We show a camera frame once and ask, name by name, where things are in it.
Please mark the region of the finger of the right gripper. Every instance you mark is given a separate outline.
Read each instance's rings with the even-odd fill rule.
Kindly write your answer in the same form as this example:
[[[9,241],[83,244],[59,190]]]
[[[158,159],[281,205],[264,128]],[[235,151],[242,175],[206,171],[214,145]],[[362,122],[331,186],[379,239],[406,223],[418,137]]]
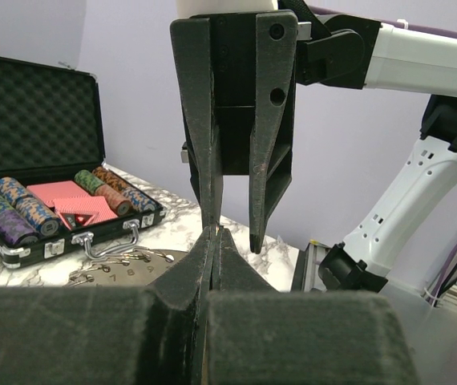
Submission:
[[[209,17],[170,26],[189,155],[197,169],[202,223],[217,225],[223,192],[220,129],[216,123]]]
[[[291,11],[256,15],[255,119],[250,134],[249,234],[250,248],[260,253],[273,210],[291,181],[291,171],[279,167],[291,144],[277,137],[293,76],[297,17]]]

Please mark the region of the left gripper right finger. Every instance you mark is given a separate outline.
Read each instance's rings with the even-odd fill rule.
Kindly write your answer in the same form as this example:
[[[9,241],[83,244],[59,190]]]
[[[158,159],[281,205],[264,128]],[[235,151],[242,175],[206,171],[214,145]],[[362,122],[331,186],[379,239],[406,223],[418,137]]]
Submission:
[[[230,232],[202,232],[205,384],[414,384],[390,303],[369,292],[280,293],[242,259]]]

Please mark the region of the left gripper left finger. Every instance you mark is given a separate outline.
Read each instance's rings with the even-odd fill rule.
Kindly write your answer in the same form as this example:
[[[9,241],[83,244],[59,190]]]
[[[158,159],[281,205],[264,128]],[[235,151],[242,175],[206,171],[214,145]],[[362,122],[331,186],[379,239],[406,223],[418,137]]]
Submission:
[[[0,384],[199,384],[215,229],[148,286],[0,288]]]

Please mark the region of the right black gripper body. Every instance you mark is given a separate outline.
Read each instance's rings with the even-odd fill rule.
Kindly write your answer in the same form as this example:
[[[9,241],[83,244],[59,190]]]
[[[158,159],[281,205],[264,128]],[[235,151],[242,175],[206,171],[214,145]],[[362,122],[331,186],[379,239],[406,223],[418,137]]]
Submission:
[[[360,89],[380,22],[327,10],[291,11],[297,17],[297,44],[293,76],[278,144],[291,144],[280,171],[291,171],[293,124],[297,85],[323,83],[331,87]],[[256,15],[268,11],[202,14],[209,17],[214,78],[216,123],[220,129],[222,176],[249,176],[250,134],[255,119]],[[198,176],[185,147],[191,174]]]

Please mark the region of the large metal keyring disc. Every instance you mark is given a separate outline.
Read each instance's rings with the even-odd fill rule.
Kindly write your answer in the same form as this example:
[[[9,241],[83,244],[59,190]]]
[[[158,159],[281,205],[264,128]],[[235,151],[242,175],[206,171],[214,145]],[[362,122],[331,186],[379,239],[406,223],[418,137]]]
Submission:
[[[66,286],[146,286],[186,255],[173,249],[135,247],[132,251],[110,254],[101,261],[91,261],[70,273]]]

